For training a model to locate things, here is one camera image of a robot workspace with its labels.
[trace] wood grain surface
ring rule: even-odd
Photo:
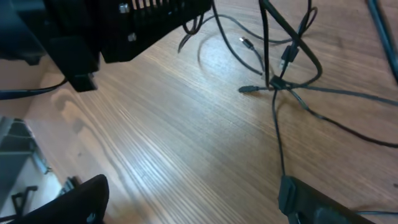
[[[297,27],[306,1],[275,7]],[[398,2],[382,1],[398,37]],[[257,1],[216,0],[219,13],[262,33]],[[304,41],[323,65],[314,84],[398,100],[398,87],[363,0],[314,0],[318,17]],[[260,68],[221,19],[242,58]],[[272,93],[243,95],[263,81],[228,52],[215,21],[177,54],[184,32],[171,32],[128,63],[101,64],[98,91],[69,84],[35,98],[27,124],[63,182],[96,174],[109,180],[107,223],[287,223],[277,207],[280,161]],[[270,20],[270,36],[287,38]],[[262,50],[261,41],[251,39]],[[277,70],[285,45],[271,46]],[[288,80],[303,82],[315,67],[300,52]],[[62,79],[50,68],[43,86]],[[297,90],[313,110],[355,130],[398,142],[398,108],[350,96]],[[287,174],[354,210],[398,211],[398,151],[364,142],[303,111],[286,92],[277,98]],[[397,223],[397,217],[369,217]]]

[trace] wooden desk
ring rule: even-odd
[[[305,1],[274,1],[297,27]],[[396,0],[383,1],[390,21]],[[261,33],[257,1],[217,0],[220,13]],[[398,87],[362,0],[317,0],[306,43],[324,74],[315,84],[398,100]],[[258,66],[222,19],[232,45]],[[398,37],[398,24],[391,23]],[[273,39],[285,32],[270,21]],[[55,173],[83,181],[109,180],[108,223],[287,223],[277,208],[280,164],[272,122],[272,93],[242,95],[262,85],[228,52],[215,21],[204,25],[182,53],[179,28],[128,63],[101,64],[99,90],[70,87],[37,97],[27,123]],[[261,48],[258,40],[251,39]],[[273,46],[271,64],[285,46]],[[315,67],[301,52],[287,78],[302,82]],[[43,85],[62,79],[50,68]],[[321,114],[385,141],[398,141],[398,109],[358,98],[298,90]],[[286,92],[277,99],[288,175],[352,209],[398,210],[398,151],[364,142],[303,111]],[[370,217],[397,223],[396,217]]]

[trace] usb connector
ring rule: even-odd
[[[246,47],[248,47],[248,49],[251,49],[251,50],[254,49],[254,45],[253,45],[252,42],[250,42],[249,39],[244,38],[244,37],[241,37],[241,38],[239,38],[239,40],[240,40]]]
[[[285,64],[287,63],[287,67],[290,66],[290,64],[294,61],[294,59],[296,58],[297,54],[299,53],[299,49],[298,48],[292,48],[292,46],[287,46],[285,49],[284,54],[282,55],[282,60],[280,61],[279,64],[279,68],[283,69],[283,67],[285,66]]]

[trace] plug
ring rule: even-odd
[[[241,88],[238,89],[240,93],[250,93],[259,90],[265,90],[265,88],[259,86],[242,86]]]
[[[250,42],[249,39],[245,38],[245,37],[241,37],[239,38],[239,40],[248,48],[248,49],[254,49],[254,45],[252,42]]]
[[[298,49],[296,47],[293,48],[291,45],[287,46],[284,54],[281,57],[282,60],[280,61],[279,68],[283,69],[286,63],[287,63],[287,67],[289,67],[289,65],[294,61],[297,54],[299,53],[299,50],[300,49]]]

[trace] screw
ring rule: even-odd
[[[127,3],[121,3],[119,5],[119,12],[120,13],[128,13],[130,12],[130,6]]]
[[[137,40],[137,35],[136,35],[136,33],[130,34],[130,35],[128,36],[128,39],[129,39],[130,42],[136,41],[136,40]]]

